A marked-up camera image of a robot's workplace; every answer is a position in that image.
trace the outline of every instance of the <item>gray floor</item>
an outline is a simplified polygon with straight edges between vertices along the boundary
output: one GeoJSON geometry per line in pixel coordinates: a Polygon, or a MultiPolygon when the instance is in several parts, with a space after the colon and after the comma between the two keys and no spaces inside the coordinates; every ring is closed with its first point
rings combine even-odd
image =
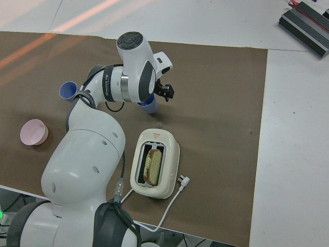
{"type": "MultiPolygon", "coordinates": [[[[12,192],[9,190],[0,188],[0,206],[3,212],[8,214],[8,220],[6,224],[10,224],[15,212],[20,210],[26,204],[35,202],[36,198],[30,197],[17,192],[12,192]]],[[[0,233],[6,232],[6,227],[0,227],[0,233]]],[[[194,247],[198,245],[202,238],[195,236],[186,235],[186,243],[184,242],[184,237],[182,233],[177,233],[169,230],[159,229],[156,233],[151,233],[147,230],[141,229],[141,236],[143,242],[153,242],[161,247],[194,247]]],[[[0,239],[0,247],[6,246],[6,239],[0,239]]],[[[228,247],[231,245],[226,245],[210,240],[203,241],[198,247],[228,247]]]]}

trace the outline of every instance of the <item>bread slice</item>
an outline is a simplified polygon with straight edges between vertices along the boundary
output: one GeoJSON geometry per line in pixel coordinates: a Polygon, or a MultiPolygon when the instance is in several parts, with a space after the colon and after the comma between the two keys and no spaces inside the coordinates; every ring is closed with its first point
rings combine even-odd
{"type": "Polygon", "coordinates": [[[161,168],[162,153],[158,149],[148,152],[144,167],[144,180],[148,184],[157,185],[161,168]]]}

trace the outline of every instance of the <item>blue cup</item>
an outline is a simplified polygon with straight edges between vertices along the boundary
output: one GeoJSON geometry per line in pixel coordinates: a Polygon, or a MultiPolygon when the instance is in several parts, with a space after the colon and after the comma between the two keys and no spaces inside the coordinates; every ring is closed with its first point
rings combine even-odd
{"type": "Polygon", "coordinates": [[[149,114],[153,114],[158,109],[158,104],[156,103],[156,98],[154,94],[151,94],[145,102],[137,103],[140,107],[143,108],[149,114]]]}
{"type": "Polygon", "coordinates": [[[67,101],[72,103],[77,91],[78,86],[73,81],[68,81],[61,85],[60,96],[62,99],[66,99],[67,101]]]}

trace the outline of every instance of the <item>black object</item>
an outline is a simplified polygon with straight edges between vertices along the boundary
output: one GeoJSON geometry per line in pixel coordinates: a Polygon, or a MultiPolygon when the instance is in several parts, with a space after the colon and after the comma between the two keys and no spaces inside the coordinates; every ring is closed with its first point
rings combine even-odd
{"type": "Polygon", "coordinates": [[[329,30],[329,20],[304,2],[296,6],[322,27],[296,8],[284,13],[279,20],[279,25],[304,42],[316,54],[325,57],[329,54],[329,32],[325,30],[329,30]]]}
{"type": "Polygon", "coordinates": [[[160,82],[160,79],[158,79],[155,82],[153,92],[155,94],[165,98],[166,102],[168,102],[169,99],[172,99],[174,97],[174,94],[175,94],[175,91],[174,91],[173,87],[170,84],[166,84],[165,86],[163,86],[160,82]]]}
{"type": "Polygon", "coordinates": [[[113,200],[101,204],[95,212],[93,247],[121,247],[128,229],[136,235],[137,247],[140,247],[140,228],[122,209],[121,204],[113,200]]]}
{"type": "Polygon", "coordinates": [[[7,247],[20,247],[21,236],[26,221],[30,217],[31,213],[43,203],[50,203],[49,201],[40,201],[29,203],[19,210],[13,220],[10,223],[7,233],[7,247]]]}
{"type": "Polygon", "coordinates": [[[143,42],[143,35],[139,32],[126,32],[117,40],[117,46],[123,50],[132,50],[143,42]]]}
{"type": "Polygon", "coordinates": [[[329,9],[327,9],[325,13],[323,13],[323,16],[329,20],[329,9]]]}

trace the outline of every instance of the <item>cable connector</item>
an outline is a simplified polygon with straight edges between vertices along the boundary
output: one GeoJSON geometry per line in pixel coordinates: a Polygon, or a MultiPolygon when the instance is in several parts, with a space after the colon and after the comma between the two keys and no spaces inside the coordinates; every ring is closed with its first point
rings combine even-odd
{"type": "Polygon", "coordinates": [[[185,177],[183,175],[180,175],[180,177],[178,178],[178,181],[181,184],[179,190],[182,191],[187,186],[187,184],[190,182],[190,178],[189,177],[185,177]]]}

